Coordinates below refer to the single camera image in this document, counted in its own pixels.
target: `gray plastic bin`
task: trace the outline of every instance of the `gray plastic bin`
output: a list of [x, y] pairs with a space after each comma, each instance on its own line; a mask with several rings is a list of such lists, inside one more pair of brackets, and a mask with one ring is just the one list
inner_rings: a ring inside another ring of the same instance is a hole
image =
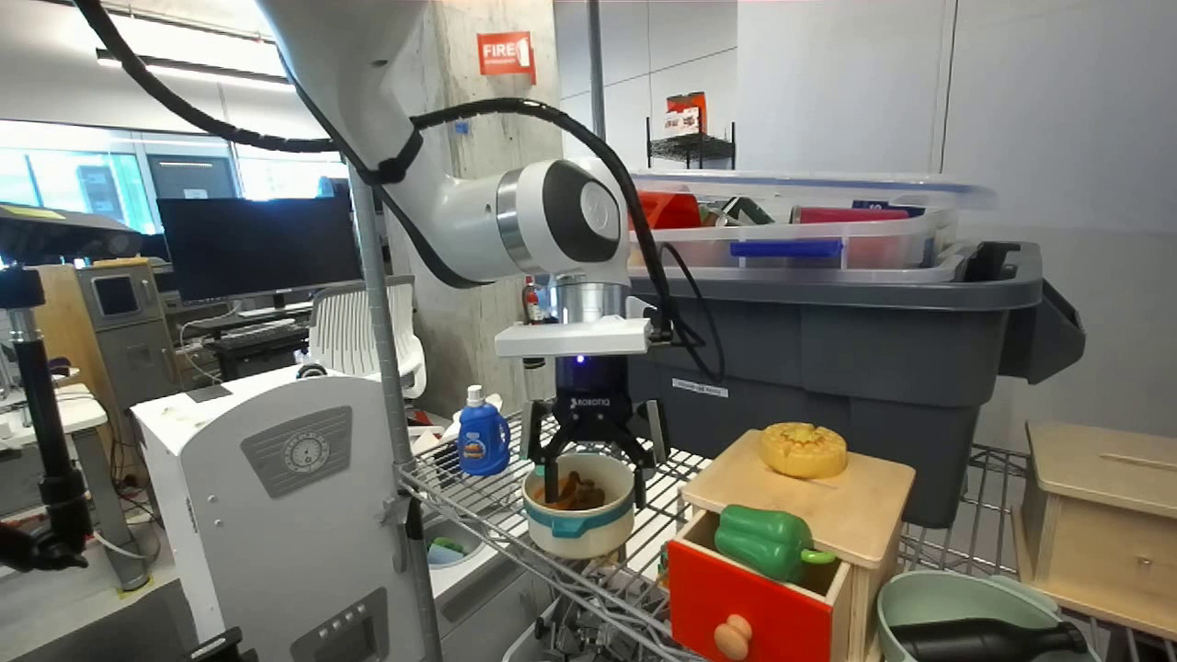
[[[989, 243], [942, 284], [912, 272], [707, 272], [696, 281], [715, 319], [725, 379], [698, 376], [685, 349], [655, 349], [627, 361], [627, 388], [663, 404], [670, 444], [702, 456], [780, 418], [836, 426], [852, 452], [917, 466], [907, 522], [948, 525], [1000, 369], [1037, 381], [1082, 358], [1082, 327], [1037, 266], [1032, 243]], [[670, 284], [681, 317], [708, 338], [690, 288]]]

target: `black cable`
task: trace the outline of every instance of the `black cable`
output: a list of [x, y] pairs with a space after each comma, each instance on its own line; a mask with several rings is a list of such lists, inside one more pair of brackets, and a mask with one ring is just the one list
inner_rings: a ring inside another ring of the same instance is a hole
[[715, 369], [708, 371], [690, 342], [689, 342], [689, 354], [690, 354], [696, 369], [698, 369], [707, 379], [725, 379], [725, 376], [727, 376], [727, 354], [725, 354], [725, 336], [720, 336], [720, 327], [715, 327], [715, 319], [714, 319], [714, 310], [708, 310], [702, 288], [696, 284], [696, 272], [689, 270], [685, 254], [681, 254], [676, 246], [670, 246], [670, 243], [657, 243], [657, 246], [676, 260], [676, 270], [685, 272], [685, 281], [689, 281], [689, 288], [690, 288], [690, 293], [696, 293], [696, 301], [698, 301], [698, 310], [702, 310], [702, 317], [707, 317], [707, 331], [708, 331], [708, 338], [714, 338]]
[[457, 104], [457, 108], [446, 108], [446, 111], [434, 111], [434, 113], [414, 113], [410, 125], [414, 127], [434, 127], [434, 125], [447, 125], [447, 120], [458, 120], [458, 118], [476, 118], [476, 113], [527, 113], [527, 118], [541, 118], [549, 125], [560, 125], [563, 131], [578, 136], [611, 169], [611, 178], [619, 181], [619, 189], [624, 196], [624, 211], [627, 211], [627, 222], [633, 222], [633, 230], [635, 230], [638, 256], [648, 260], [648, 272], [651, 272], [651, 284], [655, 284], [655, 293], [657, 293], [657, 310], [673, 322], [673, 331], [681, 331], [685, 319], [676, 317], [676, 305], [670, 299], [670, 284], [666, 284], [666, 270], [663, 270], [663, 256], [657, 256], [657, 246], [655, 246], [655, 230], [648, 225], [648, 214], [638, 211], [633, 178], [627, 178], [624, 162], [619, 157], [619, 149], [611, 145], [601, 145], [588, 125], [568, 118], [566, 111], [538, 104], [538, 98]]
[[101, 11], [101, 0], [72, 0], [78, 11], [85, 16], [85, 23], [94, 29], [94, 38], [101, 39], [101, 48], [122, 62], [122, 70], [152, 95], [159, 98], [166, 111], [180, 113], [187, 125], [214, 131], [221, 138], [230, 145], [247, 145], [247, 148], [261, 148], [261, 149], [337, 149], [331, 138], [288, 138], [288, 136], [263, 136], [263, 131], [251, 131], [251, 127], [234, 127], [199, 108], [190, 108], [187, 98], [180, 98], [169, 83], [160, 83], [144, 59], [122, 39], [116, 27], [111, 23], [111, 16]]

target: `metal pole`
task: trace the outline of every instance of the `metal pole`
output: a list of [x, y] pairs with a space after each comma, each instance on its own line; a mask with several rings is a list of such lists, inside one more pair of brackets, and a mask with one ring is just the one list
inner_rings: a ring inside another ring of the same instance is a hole
[[[378, 381], [382, 381], [382, 404], [391, 418], [391, 444], [393, 444], [393, 469], [410, 466], [408, 449], [408, 426], [405, 426], [405, 401], [402, 401], [402, 371], [396, 371], [396, 342], [391, 322], [391, 293], [387, 293], [387, 270], [382, 270], [382, 230], [376, 214], [376, 192], [364, 183], [364, 178], [349, 165], [349, 196], [354, 196], [354, 229], [360, 246], [360, 270], [364, 270], [364, 292], [372, 310], [372, 336], [376, 336], [376, 358], [378, 358]], [[434, 587], [431, 587], [431, 563], [420, 539], [408, 536], [405, 525], [393, 525], [402, 574], [408, 577], [414, 614], [396, 614], [405, 620], [420, 626], [422, 659], [440, 662], [440, 639], [438, 639], [438, 610], [434, 610]]]
[[590, 131], [605, 138], [601, 127], [601, 62], [598, 62], [598, 0], [588, 0], [588, 104], [590, 104]]

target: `computer monitor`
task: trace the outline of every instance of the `computer monitor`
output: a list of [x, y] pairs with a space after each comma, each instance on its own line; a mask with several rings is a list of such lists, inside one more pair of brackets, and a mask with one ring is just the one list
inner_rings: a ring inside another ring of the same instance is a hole
[[333, 200], [177, 200], [166, 235], [182, 301], [360, 281], [349, 205]]

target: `white bowl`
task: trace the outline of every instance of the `white bowl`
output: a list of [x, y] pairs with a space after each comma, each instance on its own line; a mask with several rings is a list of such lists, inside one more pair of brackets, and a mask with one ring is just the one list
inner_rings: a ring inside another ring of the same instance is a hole
[[633, 532], [633, 469], [624, 461], [594, 456], [594, 452], [563, 452], [560, 469], [578, 469], [590, 478], [605, 502], [584, 510], [560, 510], [538, 502], [530, 494], [544, 487], [544, 466], [527, 478], [523, 514], [527, 532], [538, 549], [560, 560], [594, 560], [624, 544]]

